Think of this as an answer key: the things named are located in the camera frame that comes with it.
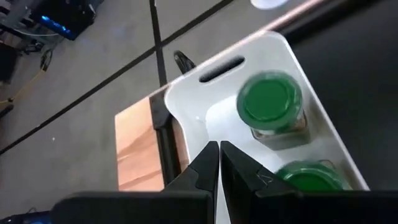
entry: jar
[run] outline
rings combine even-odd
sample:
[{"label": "jar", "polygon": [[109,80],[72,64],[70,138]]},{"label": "jar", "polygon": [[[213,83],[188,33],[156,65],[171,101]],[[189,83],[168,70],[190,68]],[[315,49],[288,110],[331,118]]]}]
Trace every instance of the jar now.
[{"label": "jar", "polygon": [[322,162],[293,161],[283,166],[275,174],[299,190],[351,190],[341,175]]},{"label": "jar", "polygon": [[300,85],[285,72],[252,76],[241,87],[236,108],[254,138],[273,150],[310,142]]}]

